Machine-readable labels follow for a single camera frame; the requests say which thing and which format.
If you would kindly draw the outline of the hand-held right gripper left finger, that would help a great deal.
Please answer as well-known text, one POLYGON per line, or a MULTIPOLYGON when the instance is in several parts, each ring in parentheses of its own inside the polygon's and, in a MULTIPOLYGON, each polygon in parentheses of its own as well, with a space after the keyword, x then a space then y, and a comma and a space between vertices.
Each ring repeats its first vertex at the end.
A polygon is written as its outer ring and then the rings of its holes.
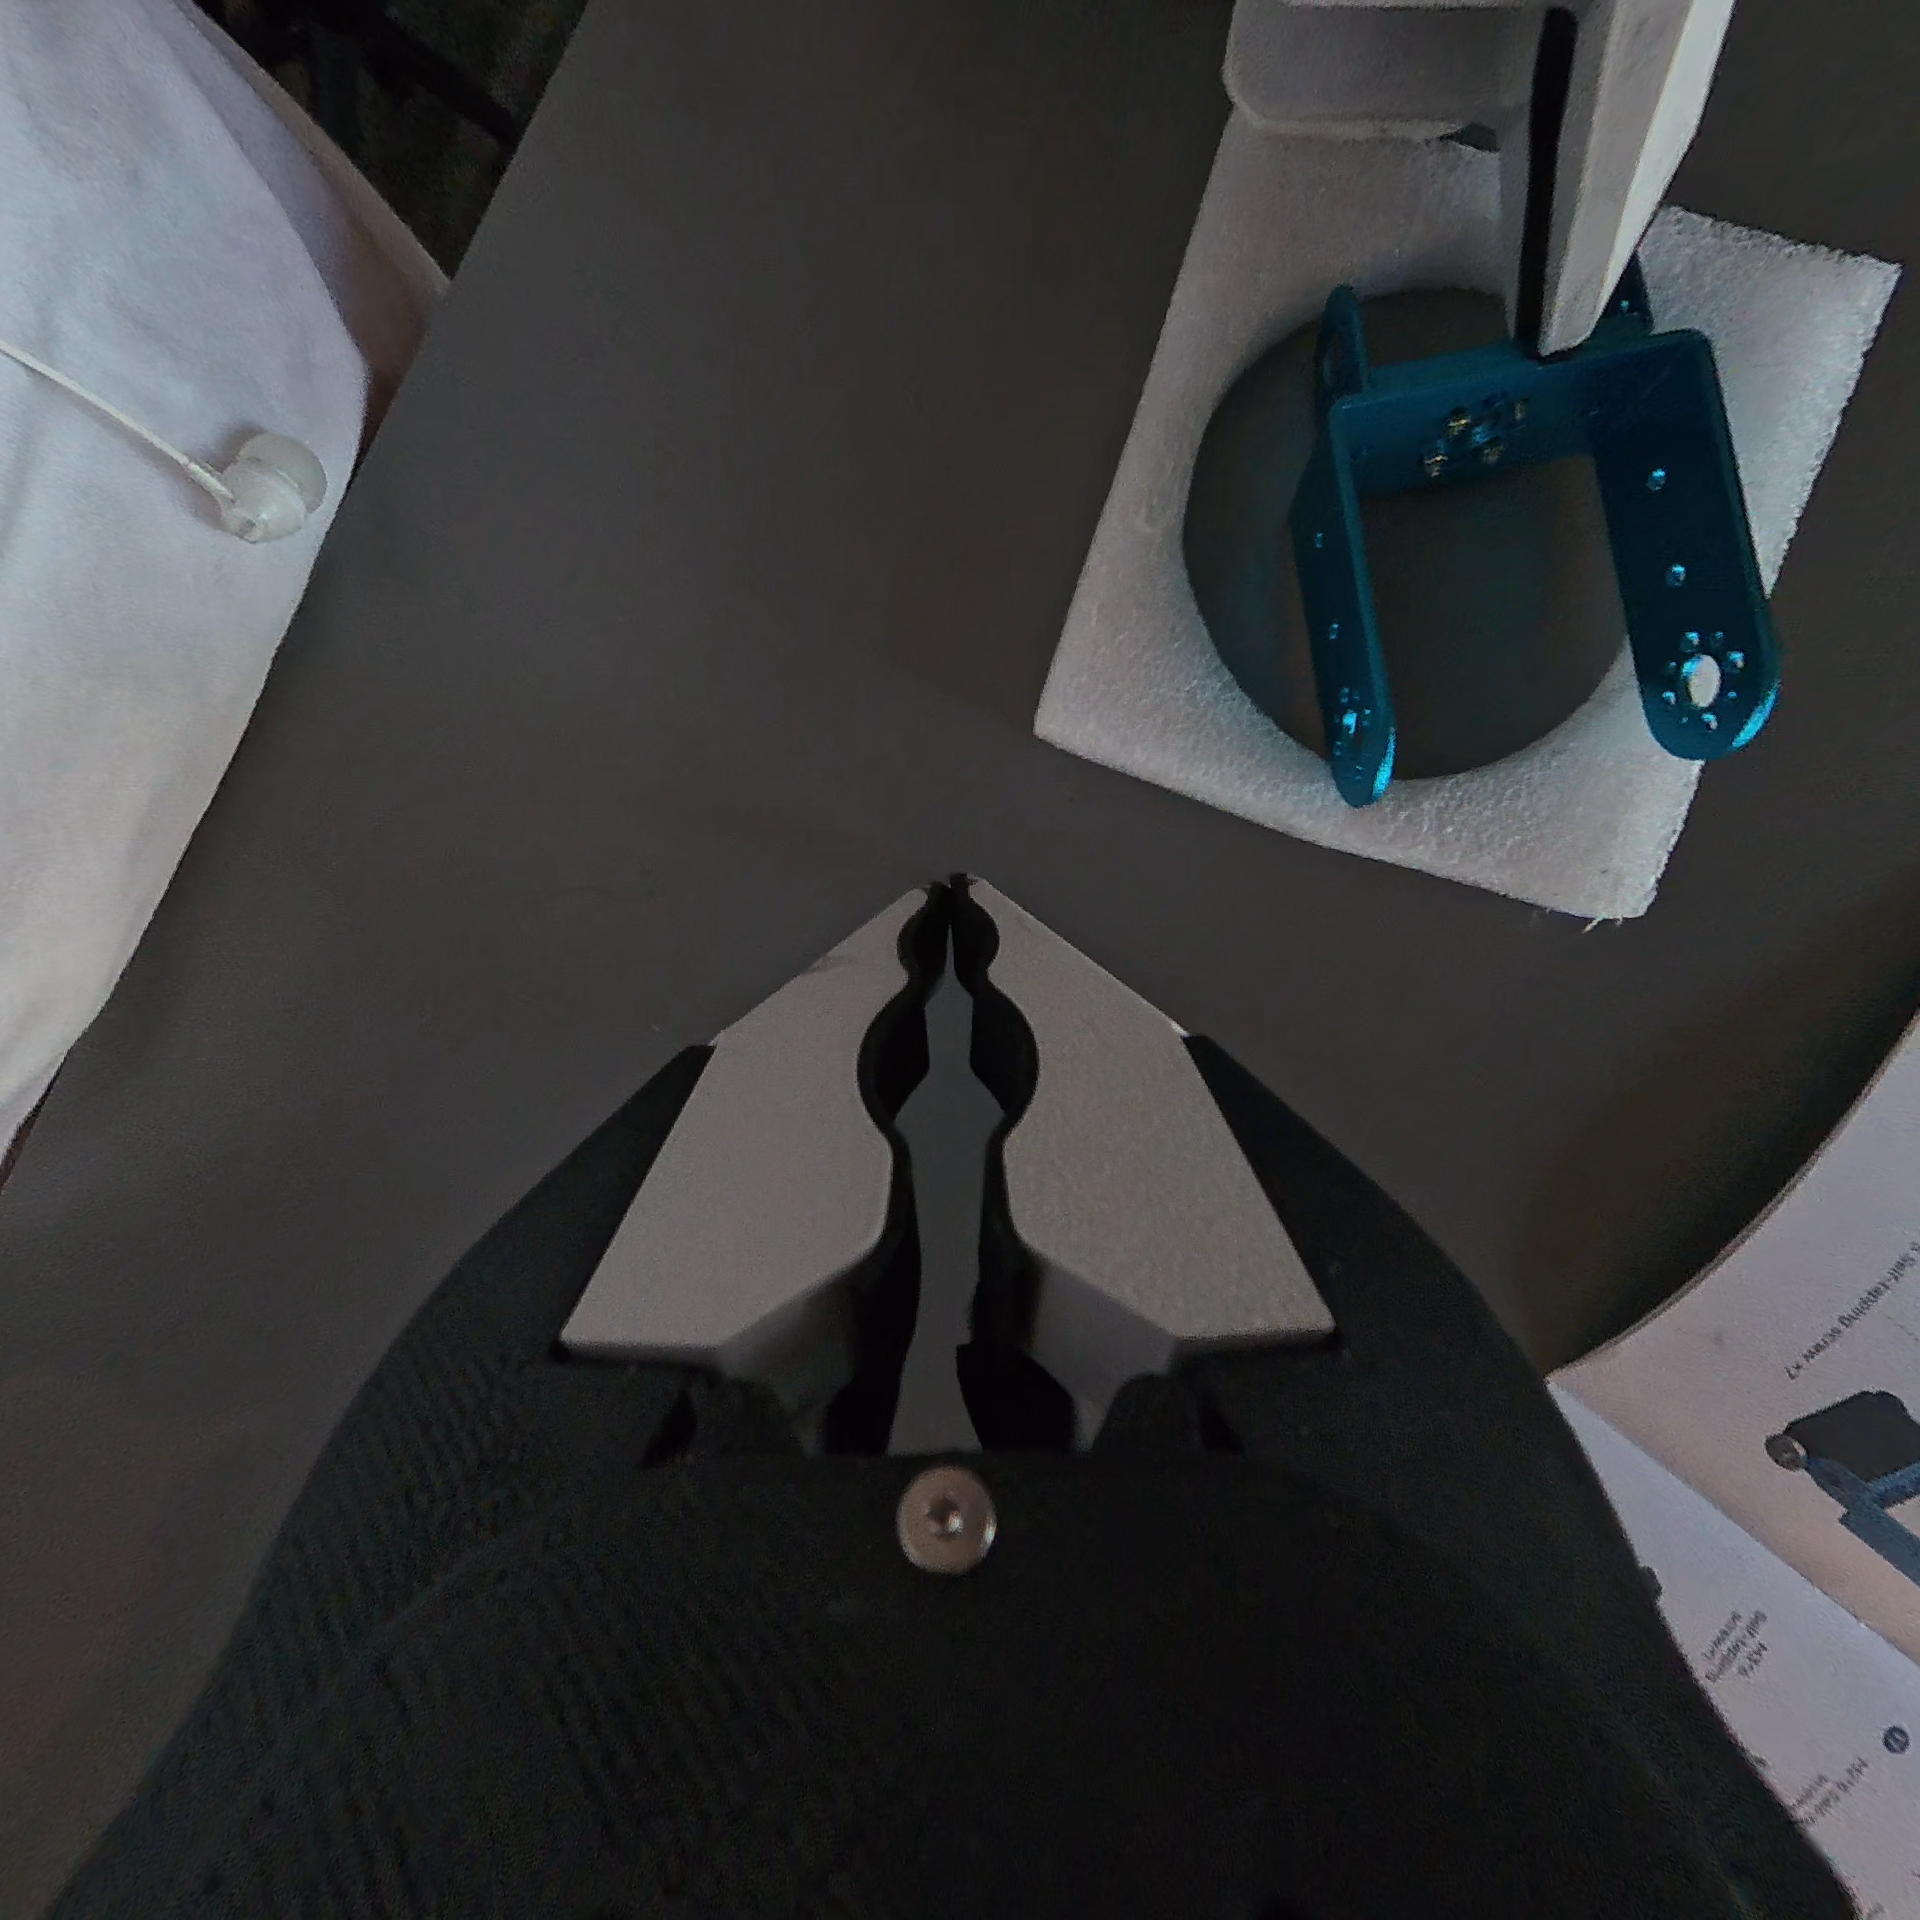
POLYGON ((567 1360, 769 1391, 825 1454, 886 1454, 922 1308, 902 1114, 928 1079, 954 892, 922 884, 707 1046, 562 1333, 567 1360))

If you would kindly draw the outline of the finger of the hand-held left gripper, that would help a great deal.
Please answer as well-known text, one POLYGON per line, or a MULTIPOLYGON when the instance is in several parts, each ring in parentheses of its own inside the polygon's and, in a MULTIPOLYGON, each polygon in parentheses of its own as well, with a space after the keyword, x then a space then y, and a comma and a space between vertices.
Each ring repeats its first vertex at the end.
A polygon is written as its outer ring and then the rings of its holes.
POLYGON ((1544 13, 1521 117, 1521 343, 1574 350, 1686 157, 1721 56, 1721 2, 1544 13))

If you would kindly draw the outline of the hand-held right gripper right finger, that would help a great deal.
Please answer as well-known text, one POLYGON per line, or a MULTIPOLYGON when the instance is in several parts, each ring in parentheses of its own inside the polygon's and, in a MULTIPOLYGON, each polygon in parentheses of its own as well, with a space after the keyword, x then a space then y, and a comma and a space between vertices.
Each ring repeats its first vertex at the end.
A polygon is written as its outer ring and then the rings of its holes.
POLYGON ((1334 1338, 1170 1014, 976 876, 954 877, 954 972, 999 1106, 957 1352, 981 1447, 1072 1451, 1131 1381, 1334 1338))

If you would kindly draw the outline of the white foam square with hole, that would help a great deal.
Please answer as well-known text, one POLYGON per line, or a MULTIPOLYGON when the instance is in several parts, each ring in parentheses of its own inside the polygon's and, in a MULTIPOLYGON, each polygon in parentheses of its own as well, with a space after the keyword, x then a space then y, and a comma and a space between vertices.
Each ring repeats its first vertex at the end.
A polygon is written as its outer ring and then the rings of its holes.
MULTIPOLYGON (((1237 684, 1185 560, 1193 469, 1234 379, 1328 290, 1497 290, 1497 157, 1449 139, 1262 133, 1233 115, 1037 712, 1055 747, 1321 848, 1579 922, 1648 912, 1702 766, 1648 733, 1626 634, 1546 738, 1344 805, 1237 684)), ((1686 208, 1645 243, 1653 317, 1714 348, 1761 575, 1774 588, 1901 269, 1686 208)))

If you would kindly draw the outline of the blue metal bracket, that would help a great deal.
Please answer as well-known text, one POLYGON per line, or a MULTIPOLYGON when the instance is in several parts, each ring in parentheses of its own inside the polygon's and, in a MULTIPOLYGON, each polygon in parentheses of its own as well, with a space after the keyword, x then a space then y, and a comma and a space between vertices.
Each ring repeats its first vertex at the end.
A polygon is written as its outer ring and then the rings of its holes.
POLYGON ((1338 285, 1312 410, 1287 527, 1331 778, 1349 806, 1381 803, 1399 755, 1361 502, 1525 466, 1593 471, 1653 741, 1712 760, 1766 728, 1784 659, 1718 357, 1698 328, 1651 324, 1638 258, 1591 338, 1547 357, 1501 340, 1374 371, 1361 300, 1338 285))

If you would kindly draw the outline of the instruction booklet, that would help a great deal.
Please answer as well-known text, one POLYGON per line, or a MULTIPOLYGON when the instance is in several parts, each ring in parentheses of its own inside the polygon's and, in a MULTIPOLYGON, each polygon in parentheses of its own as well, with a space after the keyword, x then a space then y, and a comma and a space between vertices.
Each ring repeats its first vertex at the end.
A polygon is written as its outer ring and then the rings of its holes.
POLYGON ((1673 1640, 1861 1915, 1919 1915, 1919 1027, 1781 1197, 1550 1390, 1673 1640))

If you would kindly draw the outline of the person's white shirt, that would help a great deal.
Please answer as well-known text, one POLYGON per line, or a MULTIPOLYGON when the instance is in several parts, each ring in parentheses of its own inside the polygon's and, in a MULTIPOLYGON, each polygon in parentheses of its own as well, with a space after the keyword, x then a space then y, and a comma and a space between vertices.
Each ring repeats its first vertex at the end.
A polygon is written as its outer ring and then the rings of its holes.
POLYGON ((2 331, 224 469, 306 445, 312 522, 249 544, 41 375, 2 388, 2 1126, 152 922, 352 469, 448 278, 192 4, 2 4, 2 331))

